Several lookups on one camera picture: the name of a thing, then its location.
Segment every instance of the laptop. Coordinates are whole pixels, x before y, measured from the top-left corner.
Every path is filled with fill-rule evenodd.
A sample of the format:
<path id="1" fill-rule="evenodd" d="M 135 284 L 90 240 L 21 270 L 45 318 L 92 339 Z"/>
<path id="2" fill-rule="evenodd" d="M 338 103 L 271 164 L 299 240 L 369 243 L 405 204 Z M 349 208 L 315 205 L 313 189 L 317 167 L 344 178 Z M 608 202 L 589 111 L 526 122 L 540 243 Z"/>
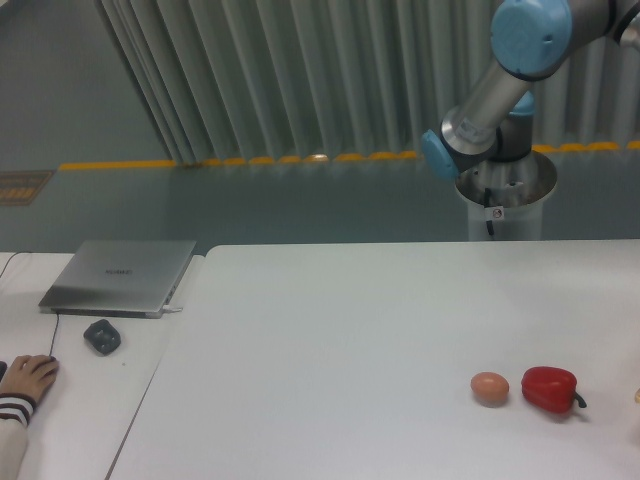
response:
<path id="1" fill-rule="evenodd" d="M 193 241 L 86 241 L 40 301 L 45 312 L 160 318 Z"/>

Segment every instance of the white sleeve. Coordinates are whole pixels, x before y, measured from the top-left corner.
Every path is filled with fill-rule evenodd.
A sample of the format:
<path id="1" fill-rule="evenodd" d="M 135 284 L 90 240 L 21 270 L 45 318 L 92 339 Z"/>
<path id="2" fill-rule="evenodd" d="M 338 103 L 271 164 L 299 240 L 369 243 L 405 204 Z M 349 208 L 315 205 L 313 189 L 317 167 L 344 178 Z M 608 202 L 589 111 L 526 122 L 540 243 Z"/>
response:
<path id="1" fill-rule="evenodd" d="M 18 420 L 0 419 L 0 480 L 18 478 L 27 441 L 27 429 Z"/>

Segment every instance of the sleeve cuff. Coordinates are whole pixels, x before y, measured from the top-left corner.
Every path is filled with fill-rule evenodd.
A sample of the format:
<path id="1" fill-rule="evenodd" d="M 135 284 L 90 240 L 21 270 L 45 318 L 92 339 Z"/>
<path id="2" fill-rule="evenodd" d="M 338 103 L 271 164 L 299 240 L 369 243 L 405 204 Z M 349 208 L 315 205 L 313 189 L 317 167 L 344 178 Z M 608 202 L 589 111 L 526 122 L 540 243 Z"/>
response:
<path id="1" fill-rule="evenodd" d="M 19 393 L 0 394 L 0 418 L 18 420 L 25 428 L 36 411 L 36 402 L 28 395 Z"/>

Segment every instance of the hand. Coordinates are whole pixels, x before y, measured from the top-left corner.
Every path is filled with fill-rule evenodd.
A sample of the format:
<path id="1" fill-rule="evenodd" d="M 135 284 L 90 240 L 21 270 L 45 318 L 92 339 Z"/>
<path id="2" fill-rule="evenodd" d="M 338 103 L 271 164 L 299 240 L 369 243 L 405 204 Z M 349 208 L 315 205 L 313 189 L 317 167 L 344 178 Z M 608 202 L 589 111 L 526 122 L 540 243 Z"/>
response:
<path id="1" fill-rule="evenodd" d="M 56 381 L 59 367 L 58 361 L 47 355 L 18 357 L 0 383 L 0 394 L 27 395 L 38 405 L 44 392 Z"/>

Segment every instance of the white cylinder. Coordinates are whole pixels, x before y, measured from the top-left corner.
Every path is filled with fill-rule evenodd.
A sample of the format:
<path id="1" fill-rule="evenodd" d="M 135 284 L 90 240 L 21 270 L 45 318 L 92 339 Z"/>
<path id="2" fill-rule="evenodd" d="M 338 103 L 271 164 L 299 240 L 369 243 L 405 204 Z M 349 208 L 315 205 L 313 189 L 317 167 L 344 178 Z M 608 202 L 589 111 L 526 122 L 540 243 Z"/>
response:
<path id="1" fill-rule="evenodd" d="M 485 208 L 465 197 L 469 241 L 492 240 L 487 227 Z M 503 209 L 501 220 L 492 220 L 495 240 L 540 240 L 542 236 L 542 213 L 545 199 L 530 205 Z"/>

